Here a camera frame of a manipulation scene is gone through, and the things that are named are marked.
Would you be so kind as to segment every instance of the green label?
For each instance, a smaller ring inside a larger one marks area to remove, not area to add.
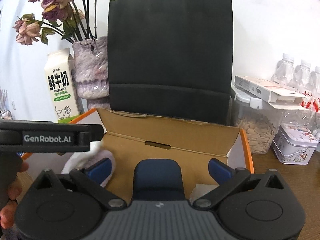
[[[75,116],[72,116],[72,117],[69,117],[69,118],[65,118],[65,119],[62,119],[62,120],[58,120],[58,123],[69,123],[71,122],[73,119],[77,118],[79,115],[75,115]]]
[[[68,99],[70,97],[71,97],[71,95],[68,94],[68,95],[64,95],[64,96],[61,96],[61,97],[57,97],[57,98],[54,99],[54,101],[57,102],[57,101],[61,101],[61,100],[64,100],[64,99]]]

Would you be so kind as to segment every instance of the metal screw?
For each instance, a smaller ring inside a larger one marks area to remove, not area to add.
[[[124,201],[120,198],[114,198],[109,200],[108,205],[110,207],[122,207],[124,205]]]
[[[201,198],[196,200],[196,205],[201,208],[206,208],[211,206],[211,201],[209,199]]]

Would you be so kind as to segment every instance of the cow illustration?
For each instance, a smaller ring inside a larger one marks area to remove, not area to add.
[[[69,106],[66,106],[65,108],[61,110],[57,110],[57,107],[54,108],[55,111],[57,112],[57,116],[59,120],[66,119],[70,117],[71,109]]]

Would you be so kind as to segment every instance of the container lid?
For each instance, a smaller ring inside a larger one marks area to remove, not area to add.
[[[286,61],[289,61],[289,62],[294,62],[294,57],[290,56],[289,54],[285,54],[283,53],[282,54],[282,60],[286,60]]]
[[[279,129],[292,145],[316,147],[318,144],[318,140],[316,140],[312,132],[304,126],[282,123]]]
[[[235,85],[231,85],[231,94],[235,101],[241,102],[241,105],[246,105],[253,109],[272,109],[272,106],[261,98]]]
[[[311,67],[311,63],[309,63],[309,62],[307,62],[307,61],[305,61],[303,59],[300,61],[300,65],[304,66],[304,67],[307,67],[307,68]]]

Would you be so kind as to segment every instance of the black paper bag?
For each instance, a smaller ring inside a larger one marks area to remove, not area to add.
[[[111,109],[226,124],[231,0],[113,0]]]

